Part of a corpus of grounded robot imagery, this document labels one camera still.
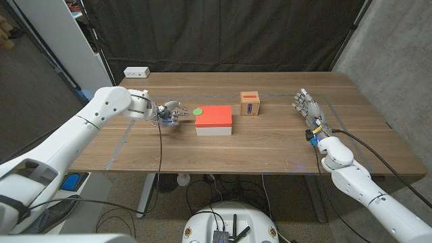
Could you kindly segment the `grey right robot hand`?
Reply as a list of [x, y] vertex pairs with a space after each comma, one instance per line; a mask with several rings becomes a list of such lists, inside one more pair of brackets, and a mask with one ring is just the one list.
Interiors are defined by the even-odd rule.
[[292, 106], [305, 118], [308, 126], [306, 139], [313, 146], [317, 146], [322, 139], [333, 135], [323, 109], [304, 88], [294, 96], [294, 100]]

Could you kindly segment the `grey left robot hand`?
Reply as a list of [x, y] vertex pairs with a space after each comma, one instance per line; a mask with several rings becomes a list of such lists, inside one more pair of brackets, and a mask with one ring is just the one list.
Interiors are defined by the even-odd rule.
[[157, 106], [157, 113], [151, 121], [159, 127], [177, 126], [180, 124], [179, 116], [189, 116], [188, 108], [177, 100], [168, 100]]

